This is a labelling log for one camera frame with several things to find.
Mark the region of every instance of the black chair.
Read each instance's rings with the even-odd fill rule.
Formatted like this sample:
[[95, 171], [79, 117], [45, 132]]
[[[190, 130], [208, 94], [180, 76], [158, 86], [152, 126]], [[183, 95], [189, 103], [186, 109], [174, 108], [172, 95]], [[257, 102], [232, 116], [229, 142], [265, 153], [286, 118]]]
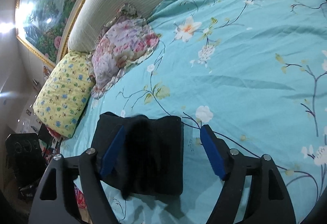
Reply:
[[17, 180], [18, 198], [32, 200], [46, 169], [37, 134], [10, 134], [6, 149]]

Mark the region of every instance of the bright light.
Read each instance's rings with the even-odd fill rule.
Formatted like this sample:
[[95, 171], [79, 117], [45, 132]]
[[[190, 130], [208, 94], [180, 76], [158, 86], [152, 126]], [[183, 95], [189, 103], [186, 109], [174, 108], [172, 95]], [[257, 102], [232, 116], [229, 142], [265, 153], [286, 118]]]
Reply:
[[0, 33], [7, 33], [10, 30], [15, 28], [15, 25], [13, 23], [1, 23], [0, 24]]

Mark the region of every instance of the blue gripper pad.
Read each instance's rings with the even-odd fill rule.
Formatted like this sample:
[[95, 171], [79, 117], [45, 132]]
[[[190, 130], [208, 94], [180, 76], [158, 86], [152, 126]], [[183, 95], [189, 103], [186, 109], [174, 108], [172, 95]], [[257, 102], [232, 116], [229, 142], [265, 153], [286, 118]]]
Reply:
[[224, 140], [215, 136], [214, 132], [207, 124], [203, 125], [200, 129], [200, 139], [214, 173], [219, 176], [220, 179], [225, 180], [229, 173], [225, 169], [225, 163], [228, 162], [229, 147]]
[[107, 151], [102, 157], [100, 175], [102, 178], [107, 176], [112, 172], [112, 169], [116, 163], [117, 156], [122, 149], [122, 146], [125, 142], [126, 132], [124, 126], [122, 125], [119, 131], [117, 132], [115, 138], [112, 140]]

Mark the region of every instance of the pillow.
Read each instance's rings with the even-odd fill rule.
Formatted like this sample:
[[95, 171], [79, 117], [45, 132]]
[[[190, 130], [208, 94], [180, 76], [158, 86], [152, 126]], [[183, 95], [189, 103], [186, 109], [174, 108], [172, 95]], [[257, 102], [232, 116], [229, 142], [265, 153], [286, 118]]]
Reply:
[[50, 129], [71, 138], [94, 83], [87, 54], [69, 52], [57, 64], [34, 105], [35, 114]]
[[92, 97], [100, 98], [131, 68], [149, 57], [159, 38], [135, 8], [124, 4], [116, 17], [103, 27], [108, 29], [94, 52], [88, 57], [90, 78], [96, 85]]

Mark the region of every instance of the floral bed sheet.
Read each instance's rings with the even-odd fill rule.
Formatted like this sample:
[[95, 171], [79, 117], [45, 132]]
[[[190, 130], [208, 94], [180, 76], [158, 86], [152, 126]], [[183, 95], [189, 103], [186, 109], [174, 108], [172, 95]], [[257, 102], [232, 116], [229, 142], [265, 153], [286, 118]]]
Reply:
[[[162, 1], [148, 20], [160, 38], [157, 49], [102, 98], [89, 100], [61, 153], [90, 147], [107, 111], [181, 116], [179, 198], [124, 201], [103, 187], [120, 223], [206, 223], [223, 186], [199, 139], [199, 127], [208, 123], [230, 148], [273, 157], [302, 221], [326, 186], [326, 10], [325, 0]], [[243, 218], [249, 188], [247, 179], [235, 222]]]

